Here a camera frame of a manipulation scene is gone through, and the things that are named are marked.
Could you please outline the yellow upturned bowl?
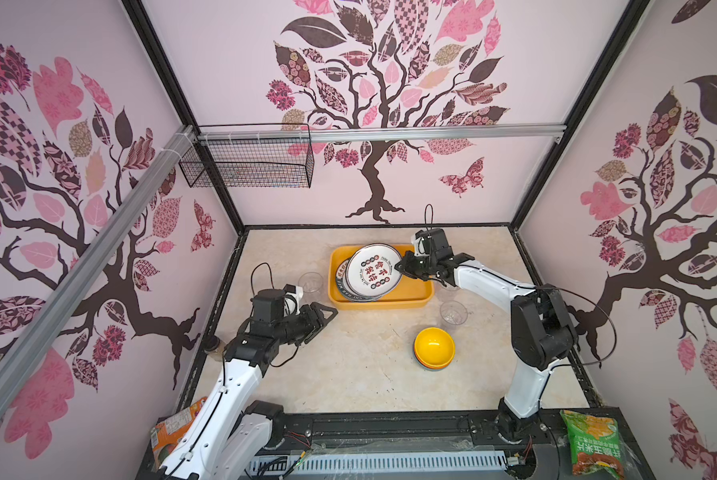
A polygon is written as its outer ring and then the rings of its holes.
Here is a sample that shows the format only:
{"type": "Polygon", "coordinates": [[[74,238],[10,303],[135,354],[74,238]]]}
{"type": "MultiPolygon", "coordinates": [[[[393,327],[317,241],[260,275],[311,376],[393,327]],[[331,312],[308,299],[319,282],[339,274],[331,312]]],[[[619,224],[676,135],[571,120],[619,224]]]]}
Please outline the yellow upturned bowl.
{"type": "Polygon", "coordinates": [[[413,351],[416,360],[424,368],[442,370],[453,362],[457,346],[448,332],[438,327],[429,327],[417,335],[413,351]]]}

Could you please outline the white plate dark green rim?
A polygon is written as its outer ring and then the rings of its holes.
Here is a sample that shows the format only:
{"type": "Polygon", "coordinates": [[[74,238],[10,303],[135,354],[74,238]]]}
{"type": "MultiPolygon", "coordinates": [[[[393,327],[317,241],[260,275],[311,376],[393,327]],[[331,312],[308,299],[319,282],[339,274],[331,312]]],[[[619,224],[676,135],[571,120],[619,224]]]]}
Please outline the white plate dark green rim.
{"type": "Polygon", "coordinates": [[[346,277],[344,277],[346,275],[346,266],[348,266],[348,259],[344,260],[336,270],[336,288],[338,288],[338,291],[340,291],[340,294],[342,294],[344,298],[358,303],[375,302],[381,299],[381,296],[369,297],[356,295],[356,293],[348,287],[348,284],[346,284],[346,277]]]}

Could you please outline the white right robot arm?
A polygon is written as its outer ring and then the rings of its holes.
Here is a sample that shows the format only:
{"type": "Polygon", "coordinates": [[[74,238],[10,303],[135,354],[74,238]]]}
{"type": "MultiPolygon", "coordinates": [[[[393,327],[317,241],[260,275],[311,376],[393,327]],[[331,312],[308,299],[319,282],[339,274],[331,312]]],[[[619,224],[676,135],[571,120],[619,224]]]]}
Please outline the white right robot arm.
{"type": "Polygon", "coordinates": [[[509,314],[518,364],[510,389],[500,400],[495,423],[504,442],[521,442],[539,421],[541,397],[553,368],[578,344],[560,290],[550,284],[522,283],[484,266],[469,254],[456,254],[441,228],[418,231],[412,246],[414,250],[397,263],[398,272],[470,291],[509,314]]]}

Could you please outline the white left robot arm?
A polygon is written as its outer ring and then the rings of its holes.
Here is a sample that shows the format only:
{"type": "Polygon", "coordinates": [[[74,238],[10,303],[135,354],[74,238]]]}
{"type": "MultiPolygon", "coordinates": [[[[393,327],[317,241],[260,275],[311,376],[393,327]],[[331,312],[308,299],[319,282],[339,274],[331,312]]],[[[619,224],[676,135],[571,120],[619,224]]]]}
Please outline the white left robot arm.
{"type": "Polygon", "coordinates": [[[250,398],[283,345],[310,343],[338,315],[334,307],[303,299],[304,290],[290,284],[252,298],[250,316],[224,348],[212,392],[158,478],[238,479],[260,450],[280,442],[274,424],[282,407],[250,398]]]}

